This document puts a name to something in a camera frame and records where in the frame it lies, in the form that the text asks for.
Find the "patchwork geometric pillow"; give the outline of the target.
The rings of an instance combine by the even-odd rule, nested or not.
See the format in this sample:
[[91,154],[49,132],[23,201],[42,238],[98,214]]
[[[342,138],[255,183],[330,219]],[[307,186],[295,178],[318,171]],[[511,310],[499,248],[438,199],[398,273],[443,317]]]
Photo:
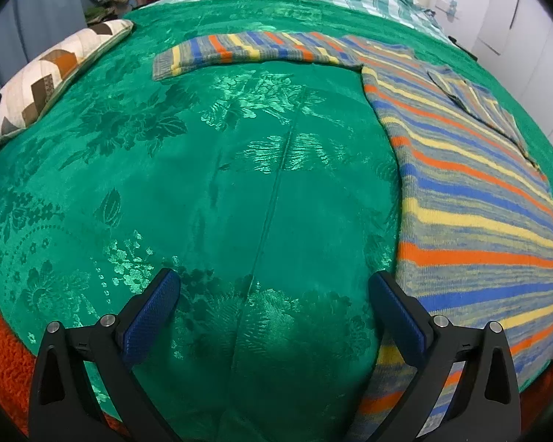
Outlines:
[[132,21],[115,19],[73,33],[39,54],[0,90],[0,144],[49,112],[75,77],[132,33]]

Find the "green floral bedspread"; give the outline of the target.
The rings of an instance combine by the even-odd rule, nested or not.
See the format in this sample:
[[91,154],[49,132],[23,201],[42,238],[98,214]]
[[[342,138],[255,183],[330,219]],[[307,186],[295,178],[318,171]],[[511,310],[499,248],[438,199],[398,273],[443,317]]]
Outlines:
[[369,303],[553,368],[553,146],[455,46],[303,0],[160,3],[0,144],[0,412],[28,433],[42,334],[181,298],[136,378],[185,441],[362,441],[413,377]]

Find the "striped knit sweater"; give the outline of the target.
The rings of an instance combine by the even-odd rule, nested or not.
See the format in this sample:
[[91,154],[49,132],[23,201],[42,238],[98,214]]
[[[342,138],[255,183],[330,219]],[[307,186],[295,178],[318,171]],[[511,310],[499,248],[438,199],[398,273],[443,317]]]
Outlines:
[[153,79],[198,111],[152,362],[182,439],[368,438],[415,375],[372,308],[379,271],[452,324],[496,320],[518,388],[553,361],[553,187],[485,88],[314,32],[191,37]]

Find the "blue curtain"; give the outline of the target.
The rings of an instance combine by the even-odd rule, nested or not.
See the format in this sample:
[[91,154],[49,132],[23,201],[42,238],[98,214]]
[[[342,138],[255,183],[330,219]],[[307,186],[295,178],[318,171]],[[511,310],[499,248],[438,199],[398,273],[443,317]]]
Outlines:
[[0,89],[28,62],[86,26],[90,0],[8,0],[0,9]]

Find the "white wardrobe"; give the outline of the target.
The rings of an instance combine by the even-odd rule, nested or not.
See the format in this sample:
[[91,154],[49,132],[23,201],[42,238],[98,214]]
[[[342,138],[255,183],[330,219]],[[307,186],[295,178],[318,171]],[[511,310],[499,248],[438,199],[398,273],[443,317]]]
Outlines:
[[473,52],[553,144],[553,20],[539,0],[490,0]]

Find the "wall socket with blue plug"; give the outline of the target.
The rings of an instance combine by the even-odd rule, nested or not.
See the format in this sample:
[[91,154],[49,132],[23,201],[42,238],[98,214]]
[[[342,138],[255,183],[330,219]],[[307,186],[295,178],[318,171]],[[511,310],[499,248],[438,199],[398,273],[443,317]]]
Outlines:
[[459,19],[459,3],[456,0],[435,0],[434,6],[445,14],[449,23]]

